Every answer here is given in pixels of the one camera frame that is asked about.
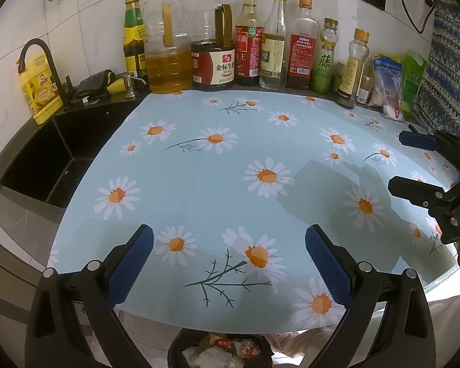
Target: wall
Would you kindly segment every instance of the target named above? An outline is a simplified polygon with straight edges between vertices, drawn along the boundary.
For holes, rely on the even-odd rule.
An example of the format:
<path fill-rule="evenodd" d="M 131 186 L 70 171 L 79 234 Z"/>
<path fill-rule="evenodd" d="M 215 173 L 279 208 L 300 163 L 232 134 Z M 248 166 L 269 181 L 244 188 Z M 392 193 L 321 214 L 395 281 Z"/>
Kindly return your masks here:
<path fill-rule="evenodd" d="M 158 0 L 142 0 L 146 7 Z M 197 0 L 183 0 L 191 13 Z M 234 18 L 240 13 L 241 0 L 227 0 Z M 269 14 L 272 0 L 258 0 L 263 19 Z M 428 11 L 423 0 L 406 0 L 414 21 L 420 25 Z M 298 0 L 288 0 L 290 13 L 297 10 Z M 7 0 L 0 10 L 0 151 L 30 118 L 18 86 L 16 60 L 22 46 L 40 37 L 52 51 L 59 75 L 70 75 L 74 85 L 89 75 L 110 68 L 125 71 L 122 50 L 124 0 Z M 337 58 L 345 61 L 354 29 L 370 32 L 373 56 L 378 52 L 403 54 L 414 50 L 426 58 L 433 33 L 433 17 L 423 35 L 411 27 L 400 0 L 386 0 L 382 12 L 360 0 L 313 0 L 316 20 L 324 17 L 339 21 Z M 0 240 L 6 234 L 0 232 Z"/>

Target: bottle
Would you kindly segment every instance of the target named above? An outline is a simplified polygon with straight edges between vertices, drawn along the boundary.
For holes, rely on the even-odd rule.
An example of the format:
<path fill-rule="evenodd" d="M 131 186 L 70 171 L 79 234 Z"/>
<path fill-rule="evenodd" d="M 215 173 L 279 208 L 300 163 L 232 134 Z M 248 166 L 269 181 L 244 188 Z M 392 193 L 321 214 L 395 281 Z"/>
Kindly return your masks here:
<path fill-rule="evenodd" d="M 356 104 L 356 94 L 358 92 L 359 81 L 363 76 L 364 62 L 368 58 L 370 49 L 368 39 L 370 34 L 362 29 L 356 29 L 354 40 L 349 43 L 349 58 L 346 64 L 346 72 L 342 76 L 339 86 L 339 98 L 337 104 L 353 109 Z"/>
<path fill-rule="evenodd" d="M 315 56 L 310 89 L 319 94 L 329 91 L 334 68 L 334 50 L 339 36 L 337 35 L 337 21 L 325 18 L 324 29 L 320 33 L 320 44 Z"/>
<path fill-rule="evenodd" d="M 236 19 L 235 82 L 241 86 L 259 85 L 260 49 L 263 20 L 257 14 L 255 0 L 244 0 L 242 13 Z"/>
<path fill-rule="evenodd" d="M 232 9 L 223 0 L 200 0 L 191 42 L 193 87 L 218 91 L 234 83 L 235 45 Z"/>
<path fill-rule="evenodd" d="M 144 47 L 147 31 L 143 24 L 140 0 L 125 0 L 125 4 L 125 38 L 123 40 L 123 51 L 125 52 L 126 71 L 133 76 L 148 81 Z"/>
<path fill-rule="evenodd" d="M 298 15 L 291 26 L 286 86 L 307 90 L 319 25 L 312 19 L 312 0 L 299 0 Z"/>
<path fill-rule="evenodd" d="M 286 0 L 274 0 L 271 13 L 264 24 L 261 46 L 259 84 L 268 90 L 285 87 L 288 69 L 285 40 L 287 36 Z"/>
<path fill-rule="evenodd" d="M 183 28 L 182 7 L 177 0 L 161 0 L 148 15 L 150 38 L 145 43 L 148 83 L 155 94 L 177 93 L 193 83 L 189 36 Z"/>

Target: orange flower center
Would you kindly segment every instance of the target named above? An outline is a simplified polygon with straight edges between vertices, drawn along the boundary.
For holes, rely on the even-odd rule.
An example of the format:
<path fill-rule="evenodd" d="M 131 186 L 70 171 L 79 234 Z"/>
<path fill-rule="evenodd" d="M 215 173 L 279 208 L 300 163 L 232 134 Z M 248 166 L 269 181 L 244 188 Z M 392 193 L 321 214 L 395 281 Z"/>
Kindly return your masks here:
<path fill-rule="evenodd" d="M 315 296 L 310 302 L 310 308 L 315 314 L 326 314 L 332 307 L 332 300 L 326 294 Z"/>
<path fill-rule="evenodd" d="M 171 252 L 180 252 L 184 249 L 184 240 L 182 238 L 172 238 L 169 242 Z"/>
<path fill-rule="evenodd" d="M 206 138 L 212 144 L 219 144 L 223 141 L 223 135 L 221 134 L 212 134 L 208 138 Z"/>
<path fill-rule="evenodd" d="M 275 172 L 272 172 L 268 169 L 261 170 L 259 173 L 256 174 L 256 176 L 262 182 L 265 182 L 267 184 L 272 184 L 278 179 L 278 175 Z"/>
<path fill-rule="evenodd" d="M 262 246 L 251 246 L 245 255 L 255 267 L 264 268 L 269 261 L 269 253 Z"/>
<path fill-rule="evenodd" d="M 340 135 L 338 134 L 333 134 L 331 135 L 331 140 L 334 144 L 340 144 L 340 145 L 343 145 L 346 143 L 346 141 L 344 140 L 344 138 L 342 138 Z"/>
<path fill-rule="evenodd" d="M 108 196 L 109 202 L 111 203 L 119 203 L 123 200 L 123 197 L 126 196 L 126 192 L 124 192 L 120 187 L 113 189 Z"/>
<path fill-rule="evenodd" d="M 358 207 L 364 214 L 373 213 L 373 205 L 368 202 L 366 199 L 361 198 L 358 201 Z"/>
<path fill-rule="evenodd" d="M 147 134 L 148 135 L 157 135 L 157 134 L 162 133 L 162 131 L 164 131 L 163 126 L 154 126 L 154 127 L 150 127 L 148 129 Z"/>

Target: brown handle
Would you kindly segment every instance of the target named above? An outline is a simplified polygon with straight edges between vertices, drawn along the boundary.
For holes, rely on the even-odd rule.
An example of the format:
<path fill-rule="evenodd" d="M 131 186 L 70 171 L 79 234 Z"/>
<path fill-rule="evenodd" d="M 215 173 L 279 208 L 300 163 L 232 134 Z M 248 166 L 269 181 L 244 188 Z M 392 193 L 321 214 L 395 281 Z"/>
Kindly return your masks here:
<path fill-rule="evenodd" d="M 232 8 L 229 4 L 222 4 L 223 16 L 225 20 L 223 46 L 230 47 L 232 42 Z"/>
<path fill-rule="evenodd" d="M 172 47 L 174 45 L 174 36 L 172 34 L 172 4 L 162 4 L 162 20 L 164 22 L 164 46 Z"/>
<path fill-rule="evenodd" d="M 215 41 L 217 45 L 223 45 L 223 9 L 218 7 L 215 9 Z"/>

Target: silver bolt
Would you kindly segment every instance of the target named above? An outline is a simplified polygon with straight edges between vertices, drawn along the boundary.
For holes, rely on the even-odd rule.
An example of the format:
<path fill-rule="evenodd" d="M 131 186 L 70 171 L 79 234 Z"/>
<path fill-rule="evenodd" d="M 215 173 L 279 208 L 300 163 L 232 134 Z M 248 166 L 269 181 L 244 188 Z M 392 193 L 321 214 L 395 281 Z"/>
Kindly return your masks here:
<path fill-rule="evenodd" d="M 367 262 L 361 262 L 358 264 L 358 267 L 360 270 L 362 270 L 363 272 L 370 272 L 371 269 L 372 269 L 372 266 L 370 263 L 367 263 Z"/>
<path fill-rule="evenodd" d="M 87 264 L 87 269 L 89 271 L 96 271 L 100 266 L 101 262 L 99 262 L 98 260 L 92 260 L 91 262 L 89 262 L 89 264 Z"/>
<path fill-rule="evenodd" d="M 49 278 L 53 274 L 54 274 L 54 270 L 51 267 L 43 271 L 43 277 L 45 278 Z"/>
<path fill-rule="evenodd" d="M 412 268 L 408 268 L 408 269 L 406 270 L 406 275 L 407 275 L 409 278 L 415 279 L 415 277 L 417 277 L 417 272 L 415 272 Z"/>

